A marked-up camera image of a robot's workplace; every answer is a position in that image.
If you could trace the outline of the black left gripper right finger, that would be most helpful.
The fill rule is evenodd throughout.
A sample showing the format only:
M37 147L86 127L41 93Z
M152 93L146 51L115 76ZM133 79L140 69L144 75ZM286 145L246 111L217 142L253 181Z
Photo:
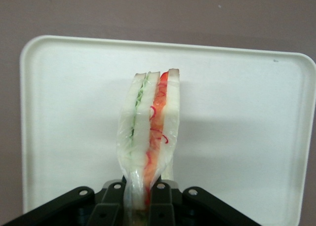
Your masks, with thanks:
M151 189L150 226L255 226L257 223L200 187L183 192L166 182Z

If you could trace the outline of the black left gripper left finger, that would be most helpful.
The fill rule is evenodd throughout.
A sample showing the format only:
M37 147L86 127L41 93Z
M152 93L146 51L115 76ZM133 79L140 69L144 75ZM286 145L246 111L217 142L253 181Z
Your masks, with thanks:
M6 226L120 226L123 213L123 182L112 181L95 193L83 186L75 188Z

